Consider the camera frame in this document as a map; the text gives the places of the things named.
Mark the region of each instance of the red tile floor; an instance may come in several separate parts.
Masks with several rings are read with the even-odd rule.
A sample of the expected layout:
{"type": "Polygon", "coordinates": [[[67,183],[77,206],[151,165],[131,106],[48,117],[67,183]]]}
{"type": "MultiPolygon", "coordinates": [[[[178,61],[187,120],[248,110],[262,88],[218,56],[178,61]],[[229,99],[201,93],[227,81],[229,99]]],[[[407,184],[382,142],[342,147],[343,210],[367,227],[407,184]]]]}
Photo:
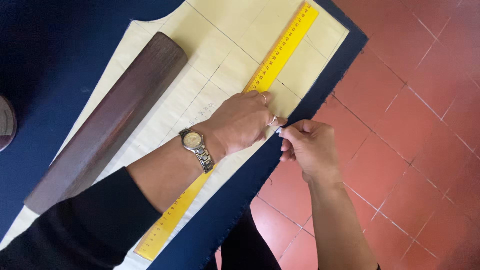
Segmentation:
{"type": "MultiPolygon", "coordinates": [[[[334,0],[370,38],[315,120],[383,270],[480,269],[480,0],[334,0]]],[[[316,269],[297,163],[252,202],[284,270],[316,269]]]]}

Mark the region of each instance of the wristwatch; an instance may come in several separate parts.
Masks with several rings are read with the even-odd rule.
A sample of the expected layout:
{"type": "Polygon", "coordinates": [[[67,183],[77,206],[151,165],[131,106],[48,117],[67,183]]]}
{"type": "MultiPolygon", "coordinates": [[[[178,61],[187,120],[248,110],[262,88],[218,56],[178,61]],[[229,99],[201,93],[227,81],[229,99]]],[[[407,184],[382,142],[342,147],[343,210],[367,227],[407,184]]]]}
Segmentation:
{"type": "Polygon", "coordinates": [[[214,162],[210,154],[208,154],[205,148],[204,137],[189,128],[182,129],[179,132],[181,137],[181,143],[187,150],[192,151],[200,161],[204,173],[207,173],[213,169],[214,162]]]}

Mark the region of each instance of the forearm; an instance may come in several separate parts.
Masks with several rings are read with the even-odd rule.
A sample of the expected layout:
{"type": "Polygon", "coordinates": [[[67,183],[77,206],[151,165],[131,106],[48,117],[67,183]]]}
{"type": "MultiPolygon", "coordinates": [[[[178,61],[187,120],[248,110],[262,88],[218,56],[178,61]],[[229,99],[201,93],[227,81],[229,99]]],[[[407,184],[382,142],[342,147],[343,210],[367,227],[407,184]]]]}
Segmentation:
{"type": "MultiPolygon", "coordinates": [[[[225,155],[222,145],[202,123],[191,127],[204,136],[205,146],[215,163],[225,155]]],[[[127,167],[148,201],[160,212],[168,209],[203,173],[195,154],[185,149],[176,136],[127,167]]]]}
{"type": "Polygon", "coordinates": [[[377,269],[376,259],[360,229],[353,204],[338,174],[325,185],[309,181],[313,229],[320,269],[377,269]]]}

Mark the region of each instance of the navy blue fabric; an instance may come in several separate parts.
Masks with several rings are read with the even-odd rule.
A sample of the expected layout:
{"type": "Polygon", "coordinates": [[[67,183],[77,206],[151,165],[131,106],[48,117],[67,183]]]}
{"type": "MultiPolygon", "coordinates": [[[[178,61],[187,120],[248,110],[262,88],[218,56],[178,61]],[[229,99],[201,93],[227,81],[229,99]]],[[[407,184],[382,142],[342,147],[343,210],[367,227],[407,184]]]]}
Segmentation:
{"type": "Polygon", "coordinates": [[[47,170],[131,19],[154,20],[182,0],[0,1],[0,94],[19,129],[0,152],[0,237],[47,170]]]}
{"type": "MultiPolygon", "coordinates": [[[[350,32],[292,112],[288,124],[314,116],[368,40],[330,0],[316,2],[350,32]]],[[[282,138],[278,134],[270,137],[193,216],[149,269],[202,269],[275,169],[281,156],[281,144],[282,138]]]]}

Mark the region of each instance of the silver ring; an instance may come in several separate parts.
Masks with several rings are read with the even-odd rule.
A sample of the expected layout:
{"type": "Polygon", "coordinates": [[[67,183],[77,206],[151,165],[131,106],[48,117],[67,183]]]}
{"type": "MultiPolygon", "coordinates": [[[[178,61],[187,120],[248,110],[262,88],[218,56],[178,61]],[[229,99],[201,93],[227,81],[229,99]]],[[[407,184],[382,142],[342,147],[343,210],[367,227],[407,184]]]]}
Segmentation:
{"type": "Polygon", "coordinates": [[[262,94],[260,94],[260,93],[259,93],[259,95],[262,96],[262,97],[265,99],[265,103],[264,103],[264,106],[265,106],[265,105],[267,104],[267,97],[264,96],[264,95],[262,95],[262,94]]]}
{"type": "Polygon", "coordinates": [[[277,115],[276,115],[276,114],[274,114],[274,115],[273,115],[273,120],[272,120],[272,122],[270,122],[270,124],[268,124],[268,125],[271,125],[271,124],[273,124],[273,123],[275,122],[275,120],[276,120],[276,119],[277,119],[277,115]]]}

